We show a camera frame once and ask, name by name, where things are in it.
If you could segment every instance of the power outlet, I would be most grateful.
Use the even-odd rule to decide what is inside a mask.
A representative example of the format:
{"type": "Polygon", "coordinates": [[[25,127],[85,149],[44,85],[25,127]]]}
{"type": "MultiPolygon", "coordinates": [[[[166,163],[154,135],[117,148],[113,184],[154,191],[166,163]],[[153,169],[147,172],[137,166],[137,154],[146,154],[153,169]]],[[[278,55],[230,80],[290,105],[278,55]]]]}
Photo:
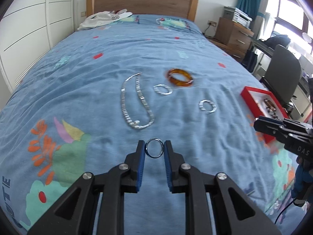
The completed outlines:
{"type": "Polygon", "coordinates": [[[217,25],[217,23],[216,22],[214,22],[214,21],[208,21],[208,25],[211,23],[211,26],[213,26],[213,27],[216,27],[216,25],[217,25]]]}

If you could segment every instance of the bed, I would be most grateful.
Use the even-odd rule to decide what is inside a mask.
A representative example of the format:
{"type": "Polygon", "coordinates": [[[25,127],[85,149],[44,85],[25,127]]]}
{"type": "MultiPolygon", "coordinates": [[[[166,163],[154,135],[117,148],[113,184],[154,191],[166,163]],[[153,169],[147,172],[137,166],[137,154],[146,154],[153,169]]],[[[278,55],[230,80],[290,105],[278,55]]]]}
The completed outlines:
{"type": "MultiPolygon", "coordinates": [[[[123,8],[134,15],[75,32],[24,77],[0,113],[0,206],[20,234],[82,173],[107,172],[141,139],[171,140],[202,172],[225,172],[272,220],[292,200],[295,156],[276,141],[265,144],[240,96],[262,85],[202,35],[196,7],[197,0],[87,0],[87,15],[123,8]],[[171,68],[191,73],[193,85],[171,85],[171,68]],[[128,126],[121,110],[122,84],[136,73],[155,117],[143,130],[128,126]],[[173,93],[158,95],[157,84],[173,93]],[[199,109],[204,99],[216,112],[199,109]]],[[[134,79],[125,100],[134,120],[149,121],[134,79]]],[[[304,214],[290,207],[278,221],[282,234],[304,214]]],[[[125,195],[126,234],[183,234],[184,220],[184,196],[169,192],[163,158],[146,158],[140,192],[125,195]]]]}

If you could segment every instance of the open box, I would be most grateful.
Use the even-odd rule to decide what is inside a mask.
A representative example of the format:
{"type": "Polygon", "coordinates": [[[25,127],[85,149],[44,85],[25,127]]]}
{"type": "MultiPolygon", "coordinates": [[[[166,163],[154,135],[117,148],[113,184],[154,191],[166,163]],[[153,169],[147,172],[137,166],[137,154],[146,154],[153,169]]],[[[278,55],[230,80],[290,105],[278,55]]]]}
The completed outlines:
{"type": "MultiPolygon", "coordinates": [[[[275,112],[279,119],[283,120],[284,118],[289,118],[285,109],[281,106],[276,97],[270,91],[245,86],[241,92],[241,96],[245,100],[255,118],[260,116],[272,118],[266,110],[266,105],[264,103],[265,98],[269,99],[276,106],[275,112]]],[[[270,136],[268,134],[264,134],[263,136],[266,143],[269,143],[275,139],[274,136],[270,136]]]]}

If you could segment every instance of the silver bolt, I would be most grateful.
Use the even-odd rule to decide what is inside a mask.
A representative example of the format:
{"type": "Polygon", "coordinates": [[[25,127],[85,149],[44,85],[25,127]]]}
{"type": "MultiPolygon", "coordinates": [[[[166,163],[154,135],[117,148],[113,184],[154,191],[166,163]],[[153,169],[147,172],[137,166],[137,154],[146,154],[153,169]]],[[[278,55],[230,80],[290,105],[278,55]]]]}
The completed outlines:
{"type": "Polygon", "coordinates": [[[92,174],[90,172],[85,172],[83,174],[83,179],[91,179],[92,178],[92,174]]]}
{"type": "Polygon", "coordinates": [[[121,170],[126,170],[126,169],[128,169],[128,165],[127,164],[120,164],[118,166],[118,168],[121,169],[121,170]]]}
{"type": "Polygon", "coordinates": [[[190,164],[182,164],[180,167],[182,169],[190,169],[191,168],[190,164]]]}
{"type": "Polygon", "coordinates": [[[225,180],[227,178],[227,175],[224,172],[220,172],[217,174],[217,178],[220,180],[225,180]]]}

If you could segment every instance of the silver ring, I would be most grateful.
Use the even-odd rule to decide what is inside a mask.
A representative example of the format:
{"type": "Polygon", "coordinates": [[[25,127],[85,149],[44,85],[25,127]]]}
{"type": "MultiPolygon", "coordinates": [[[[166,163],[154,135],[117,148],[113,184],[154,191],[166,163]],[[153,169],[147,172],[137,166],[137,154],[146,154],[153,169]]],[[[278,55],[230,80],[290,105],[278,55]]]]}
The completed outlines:
{"type": "Polygon", "coordinates": [[[161,156],[163,155],[163,152],[164,152],[164,145],[163,145],[163,142],[162,142],[160,139],[158,139],[158,138],[149,139],[149,140],[147,141],[147,143],[146,143],[146,146],[145,146],[145,152],[146,152],[147,156],[149,156],[149,157],[151,157],[151,158],[159,158],[159,157],[161,157],[161,156]],[[148,152],[148,145],[149,145],[150,141],[152,141],[152,140],[158,141],[158,142],[160,143],[160,145],[161,145],[161,152],[160,152],[160,154],[159,154],[158,156],[152,156],[152,155],[150,155],[149,152],[148,152]]]}
{"type": "Polygon", "coordinates": [[[199,102],[199,108],[200,108],[200,110],[206,111],[206,113],[213,113],[213,112],[216,111],[216,105],[214,104],[214,102],[212,102],[210,100],[202,100],[201,102],[199,102]],[[211,106],[212,106],[212,110],[211,111],[207,111],[205,109],[205,107],[203,107],[203,103],[205,103],[205,102],[211,104],[211,106]]]}
{"type": "Polygon", "coordinates": [[[163,85],[163,84],[155,85],[153,88],[154,88],[154,91],[155,91],[157,94],[160,94],[160,95],[163,95],[163,96],[170,95],[170,94],[173,92],[173,90],[172,90],[169,86],[163,85]],[[161,92],[161,91],[159,90],[159,88],[158,88],[159,86],[164,87],[164,88],[168,91],[168,93],[161,92]]]}

